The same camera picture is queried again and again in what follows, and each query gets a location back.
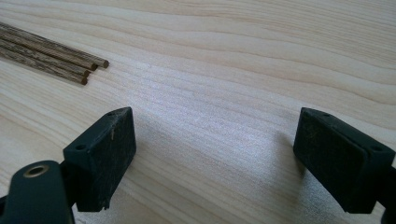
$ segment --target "light wood grain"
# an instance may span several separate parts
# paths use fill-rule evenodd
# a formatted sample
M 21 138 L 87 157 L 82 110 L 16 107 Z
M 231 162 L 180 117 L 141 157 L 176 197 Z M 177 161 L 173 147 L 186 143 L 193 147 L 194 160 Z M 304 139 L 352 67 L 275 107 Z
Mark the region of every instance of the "light wood grain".
M 0 21 L 112 62 L 80 88 L 0 61 L 0 194 L 129 105 L 132 166 L 78 223 L 379 223 L 380 204 L 344 213 L 292 143 L 307 106 L 396 148 L 394 1 L 7 0 Z

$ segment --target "screw hole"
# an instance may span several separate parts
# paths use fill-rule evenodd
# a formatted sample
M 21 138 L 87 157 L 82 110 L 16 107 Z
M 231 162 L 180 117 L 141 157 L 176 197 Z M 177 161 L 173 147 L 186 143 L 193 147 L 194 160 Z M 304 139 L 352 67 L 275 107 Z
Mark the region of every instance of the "screw hole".
M 82 150 L 82 149 L 84 149 L 86 146 L 85 145 L 78 145 L 78 146 L 76 146 L 76 149 L 77 150 Z
M 40 176 L 48 171 L 48 165 L 37 165 L 35 167 L 30 168 L 26 171 L 23 176 L 26 178 L 32 178 L 36 176 Z
M 372 149 L 373 149 L 374 151 L 382 151 L 382 148 L 381 148 L 381 147 L 372 147 Z

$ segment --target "wood grain pattern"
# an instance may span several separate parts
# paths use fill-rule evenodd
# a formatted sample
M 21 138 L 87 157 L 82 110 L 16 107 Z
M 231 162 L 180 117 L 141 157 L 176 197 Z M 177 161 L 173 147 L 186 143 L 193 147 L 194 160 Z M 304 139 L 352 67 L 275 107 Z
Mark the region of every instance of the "wood grain pattern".
M 48 63 L 41 62 L 37 59 L 29 58 L 25 55 L 16 53 L 14 51 L 5 49 L 3 47 L 0 47 L 0 57 L 10 59 L 14 62 L 30 66 L 34 69 L 41 70 L 43 72 L 55 75 L 57 77 L 62 77 L 62 78 L 77 82 L 82 85 L 87 84 L 87 78 L 84 76 L 68 72 L 66 70 L 63 70 L 62 68 L 50 66 L 50 64 L 48 64 Z
M 63 60 L 68 63 L 73 63 L 77 66 L 81 66 L 83 68 L 87 68 L 92 71 L 94 71 L 97 68 L 97 65 L 95 63 L 81 60 L 80 58 L 60 52 L 56 49 L 49 49 L 45 43 L 37 43 L 35 41 L 32 41 L 31 39 L 20 37 L 3 31 L 0 33 L 0 39 L 24 46 L 28 49 L 37 50 L 51 57 Z
M 49 65 L 53 65 L 55 67 L 62 68 L 63 70 L 66 70 L 68 72 L 76 73 L 77 75 L 80 75 L 82 77 L 87 77 L 90 74 L 90 71 L 88 71 L 87 69 L 76 66 L 72 63 L 67 63 L 67 62 L 49 57 L 49 56 L 42 54 L 40 52 L 24 48 L 22 46 L 16 45 L 12 42 L 8 42 L 8 41 L 2 40 L 2 39 L 0 39 L 0 47 L 14 51 L 14 52 L 24 55 L 26 57 L 39 60 L 40 62 L 49 64 Z
M 13 35 L 32 40 L 36 43 L 40 43 L 40 44 L 46 46 L 47 48 L 54 49 L 56 51 L 66 54 L 66 55 L 71 55 L 73 57 L 80 58 L 83 61 L 94 63 L 94 64 L 99 65 L 104 68 L 108 67 L 108 60 L 96 57 L 94 55 L 91 55 L 89 53 L 86 53 L 86 52 L 78 50 L 78 49 L 71 49 L 70 47 L 62 45 L 55 41 L 49 40 L 49 39 L 44 38 L 39 35 L 31 34 L 29 32 L 18 29 L 17 27 L 13 27 L 13 26 L 5 24 L 3 22 L 0 22 L 0 30 L 2 32 L 11 33 Z
M 396 148 L 394 1 L 0 2 L 0 21 L 112 62 L 79 88 L 0 61 L 0 194 L 129 105 L 132 166 L 77 223 L 379 223 L 380 204 L 344 213 L 292 144 L 307 106 Z

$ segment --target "wooden stick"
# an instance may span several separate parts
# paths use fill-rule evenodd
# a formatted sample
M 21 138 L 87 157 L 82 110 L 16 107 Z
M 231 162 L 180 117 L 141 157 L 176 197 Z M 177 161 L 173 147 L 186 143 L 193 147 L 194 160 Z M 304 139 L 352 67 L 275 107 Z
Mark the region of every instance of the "wooden stick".
M 35 41 L 36 43 L 40 43 L 41 45 L 46 46 L 46 48 L 48 48 L 48 49 L 55 49 L 55 50 L 62 52 L 64 54 L 69 54 L 71 56 L 85 60 L 87 62 L 97 64 L 101 67 L 104 67 L 104 68 L 108 67 L 108 60 L 96 57 L 94 55 L 91 55 L 89 53 L 83 52 L 78 49 L 72 49 L 72 48 L 67 47 L 63 44 L 57 43 L 52 40 L 48 40 L 47 38 L 44 38 L 39 35 L 34 35 L 27 31 L 23 31 L 21 29 L 18 29 L 14 26 L 5 24 L 3 22 L 0 22 L 0 31 L 8 32 L 10 34 Z
M 77 74 L 68 72 L 63 70 L 62 68 L 51 66 L 50 64 L 40 62 L 37 59 L 32 59 L 26 56 L 23 56 L 19 53 L 13 52 L 11 50 L 0 47 L 0 56 L 10 59 L 12 61 L 25 64 L 27 66 L 33 67 L 35 69 L 44 71 L 46 73 L 53 74 L 57 77 L 62 77 L 70 81 L 74 81 L 80 83 L 82 85 L 87 84 L 87 78 L 83 76 L 79 76 Z
M 63 61 L 69 62 L 69 63 L 73 63 L 75 65 L 78 65 L 78 66 L 81 66 L 84 68 L 88 68 L 90 70 L 95 70 L 97 67 L 97 65 L 94 63 L 89 63 L 89 62 L 83 61 L 80 58 L 70 56 L 68 54 L 59 52 L 55 49 L 49 49 L 49 48 L 47 48 L 47 46 L 45 44 L 39 44 L 39 43 L 36 43 L 30 39 L 12 35 L 7 32 L 0 32 L 0 39 L 6 40 L 9 42 L 13 42 L 18 45 L 22 45 L 28 49 L 37 50 L 37 51 L 47 54 L 51 57 L 54 57 L 54 58 L 57 58 L 57 59 L 60 59 L 60 60 L 63 60 Z
M 62 68 L 66 71 L 76 73 L 77 75 L 80 75 L 83 77 L 87 77 L 90 74 L 90 71 L 88 71 L 85 68 L 76 66 L 72 63 L 67 63 L 67 62 L 58 60 L 56 58 L 51 58 L 50 56 L 42 54 L 38 51 L 33 51 L 33 50 L 27 49 L 25 47 L 16 45 L 14 43 L 11 43 L 11 42 L 8 42 L 8 41 L 2 40 L 2 39 L 0 39 L 0 47 L 3 47 L 4 49 L 14 51 L 16 53 L 19 53 L 21 55 L 24 55 L 24 56 L 27 56 L 27 57 L 30 57 L 33 59 L 37 59 L 40 62 L 47 63 L 50 65 Z

